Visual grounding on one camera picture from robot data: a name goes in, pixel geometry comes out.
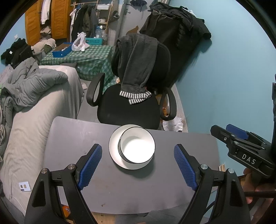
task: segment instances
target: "door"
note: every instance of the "door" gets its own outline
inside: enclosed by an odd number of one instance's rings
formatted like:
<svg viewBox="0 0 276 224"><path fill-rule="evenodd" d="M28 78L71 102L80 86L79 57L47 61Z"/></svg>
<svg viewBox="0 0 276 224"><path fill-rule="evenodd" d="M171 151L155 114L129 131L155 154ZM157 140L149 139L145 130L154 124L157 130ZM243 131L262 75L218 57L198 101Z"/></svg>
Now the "door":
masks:
<svg viewBox="0 0 276 224"><path fill-rule="evenodd" d="M34 46L40 40L40 15L42 0L34 3L25 13L27 43Z"/></svg>
<svg viewBox="0 0 276 224"><path fill-rule="evenodd" d="M148 0L147 4L142 7L141 12L141 7L129 6L127 5L129 2L130 0L124 0L126 8L124 11L119 37L125 36L127 33L139 33L139 30L143 27L146 19L151 14L151 12L148 12L148 10L150 9L150 5L153 0Z"/></svg>
<svg viewBox="0 0 276 224"><path fill-rule="evenodd" d="M52 0L51 27L52 38L67 38L70 30L71 0Z"/></svg>

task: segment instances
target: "umbrella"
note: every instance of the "umbrella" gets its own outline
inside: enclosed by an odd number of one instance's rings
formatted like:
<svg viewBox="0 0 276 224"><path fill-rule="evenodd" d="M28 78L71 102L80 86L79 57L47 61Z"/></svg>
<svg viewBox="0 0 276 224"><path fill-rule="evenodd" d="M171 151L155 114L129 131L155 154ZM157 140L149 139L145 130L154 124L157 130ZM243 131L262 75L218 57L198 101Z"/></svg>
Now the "umbrella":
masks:
<svg viewBox="0 0 276 224"><path fill-rule="evenodd" d="M131 6L140 6L141 7L140 12L142 11L142 7L146 4L147 4L147 2L145 0L131 0L130 1Z"/></svg>

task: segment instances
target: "blue box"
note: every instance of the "blue box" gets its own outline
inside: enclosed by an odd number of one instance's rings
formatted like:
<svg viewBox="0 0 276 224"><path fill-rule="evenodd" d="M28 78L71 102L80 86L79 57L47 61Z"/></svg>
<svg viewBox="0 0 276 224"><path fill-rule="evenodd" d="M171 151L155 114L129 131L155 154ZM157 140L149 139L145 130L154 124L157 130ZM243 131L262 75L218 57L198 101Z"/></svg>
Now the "blue box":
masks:
<svg viewBox="0 0 276 224"><path fill-rule="evenodd" d="M73 43L63 43L56 47L52 53L54 58L63 58L66 55L68 55L72 51L72 45Z"/></svg>
<svg viewBox="0 0 276 224"><path fill-rule="evenodd" d="M89 45L102 45L103 39L102 38L86 38L85 42Z"/></svg>

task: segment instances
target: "blue wall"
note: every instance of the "blue wall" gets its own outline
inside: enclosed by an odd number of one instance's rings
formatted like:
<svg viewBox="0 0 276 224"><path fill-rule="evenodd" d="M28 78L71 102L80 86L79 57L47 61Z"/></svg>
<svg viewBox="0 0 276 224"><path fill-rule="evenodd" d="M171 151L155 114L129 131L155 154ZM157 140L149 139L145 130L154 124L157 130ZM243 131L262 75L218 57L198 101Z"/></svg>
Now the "blue wall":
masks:
<svg viewBox="0 0 276 224"><path fill-rule="evenodd" d="M0 55L6 51L6 49L10 48L12 43L15 41L14 36L18 35L18 38L26 39L26 31L25 31L25 14L20 17L20 19L16 22L16 24L11 28L2 44L0 45ZM1 61L0 64L0 73L5 69L4 61Z"/></svg>
<svg viewBox="0 0 276 224"><path fill-rule="evenodd" d="M192 9L212 33L176 84L189 132L233 124L271 141L276 49L264 30L235 0L171 0L170 5ZM225 144L218 141L218 147L221 163L241 175L244 167L228 158Z"/></svg>

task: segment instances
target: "human hand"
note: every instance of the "human hand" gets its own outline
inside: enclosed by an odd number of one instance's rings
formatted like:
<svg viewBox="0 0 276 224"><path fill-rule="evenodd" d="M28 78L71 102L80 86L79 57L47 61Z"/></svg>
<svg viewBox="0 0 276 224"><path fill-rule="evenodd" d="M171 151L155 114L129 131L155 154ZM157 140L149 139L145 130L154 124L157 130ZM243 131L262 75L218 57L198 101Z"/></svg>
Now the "human hand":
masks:
<svg viewBox="0 0 276 224"><path fill-rule="evenodd" d="M273 185L269 183L259 185L255 188L252 182L252 170L250 170L249 168L245 168L243 174L246 174L245 183L243 185L243 191L275 191ZM252 200L252 197L246 197L246 201L248 204L250 204ZM259 221L259 219L263 216L263 214L268 209L272 201L273 198L265 199L263 204L255 212L251 224L256 224Z"/></svg>

